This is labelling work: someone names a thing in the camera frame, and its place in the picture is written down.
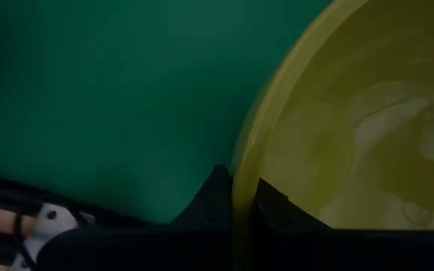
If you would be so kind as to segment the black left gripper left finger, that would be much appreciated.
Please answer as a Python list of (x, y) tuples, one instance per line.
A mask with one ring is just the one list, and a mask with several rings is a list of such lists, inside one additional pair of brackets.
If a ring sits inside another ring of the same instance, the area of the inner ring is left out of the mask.
[(188, 206), (171, 222), (182, 228), (229, 228), (232, 179), (227, 168), (215, 166)]

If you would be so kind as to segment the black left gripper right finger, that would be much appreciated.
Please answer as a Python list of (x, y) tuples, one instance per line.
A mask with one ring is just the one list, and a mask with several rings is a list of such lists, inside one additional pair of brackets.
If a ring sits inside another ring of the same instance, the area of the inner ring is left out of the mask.
[(258, 181), (255, 213), (264, 224), (275, 230), (327, 230), (329, 226), (289, 201), (264, 179)]

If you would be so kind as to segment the green plastic bowl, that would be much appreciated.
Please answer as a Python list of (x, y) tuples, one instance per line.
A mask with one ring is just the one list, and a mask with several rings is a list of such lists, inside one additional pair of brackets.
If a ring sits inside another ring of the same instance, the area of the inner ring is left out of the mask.
[[(434, 271), (434, 0), (333, 0), (246, 118), (234, 271)], [(330, 227), (275, 230), (262, 178)]]

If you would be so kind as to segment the white bracket with hole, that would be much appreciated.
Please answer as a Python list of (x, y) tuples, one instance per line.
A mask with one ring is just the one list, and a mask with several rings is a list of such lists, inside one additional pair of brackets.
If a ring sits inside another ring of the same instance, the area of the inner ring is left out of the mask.
[(10, 271), (38, 271), (37, 256), (52, 238), (95, 222), (95, 217), (88, 213), (45, 203), (33, 221), (29, 233), (25, 234), (23, 217), (21, 212), (17, 212), (13, 222), (17, 256)]

